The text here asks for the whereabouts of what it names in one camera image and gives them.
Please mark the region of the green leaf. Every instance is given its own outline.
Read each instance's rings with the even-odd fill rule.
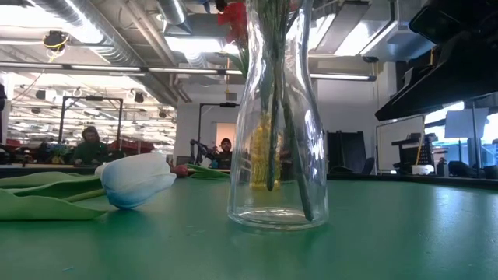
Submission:
[[[74,180],[81,175],[66,174],[62,172],[41,172],[27,176],[0,179],[0,188],[25,188],[37,187],[54,182]]]
[[[0,188],[17,196],[39,195],[67,198],[102,189],[97,176],[74,176],[59,172],[35,173],[0,180]]]
[[[190,178],[198,179],[215,179],[215,178],[230,178],[227,173],[219,172],[217,170],[212,170],[210,168],[205,168],[203,166],[196,166],[193,164],[188,164],[188,168],[192,168],[196,172],[190,176]]]
[[[89,220],[104,213],[106,212],[80,207],[57,198],[19,198],[0,190],[0,221]]]

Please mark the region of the man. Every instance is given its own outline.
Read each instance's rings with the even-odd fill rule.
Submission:
[[[215,156],[218,169],[229,170],[232,166],[232,142],[228,138],[221,141],[222,152]]]
[[[75,166],[100,165],[107,154],[107,146],[100,142],[99,132],[95,127],[89,126],[82,136],[85,141],[76,147],[73,156]]]

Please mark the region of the table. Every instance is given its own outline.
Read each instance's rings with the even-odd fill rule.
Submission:
[[[15,163],[12,165],[0,165],[0,178],[6,177],[19,177],[26,176],[32,173],[40,172],[63,172],[63,173],[77,173],[81,175],[91,175],[95,173],[96,167],[94,166],[82,166],[75,167],[72,165],[61,165],[61,164],[33,164],[28,163],[24,167],[20,163]]]
[[[227,181],[179,179],[138,211],[0,223],[2,279],[498,279],[496,191],[329,181],[327,225],[231,222]]]

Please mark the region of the glass vase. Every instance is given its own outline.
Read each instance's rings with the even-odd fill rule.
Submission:
[[[246,0],[249,72],[233,148],[229,217],[271,229],[328,219],[324,143],[307,65],[313,0]]]

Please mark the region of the tulip petal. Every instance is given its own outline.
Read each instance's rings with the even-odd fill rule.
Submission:
[[[109,202],[120,209],[142,205],[154,194],[170,187],[176,175],[170,173],[165,155],[148,153],[108,163],[100,180]]]

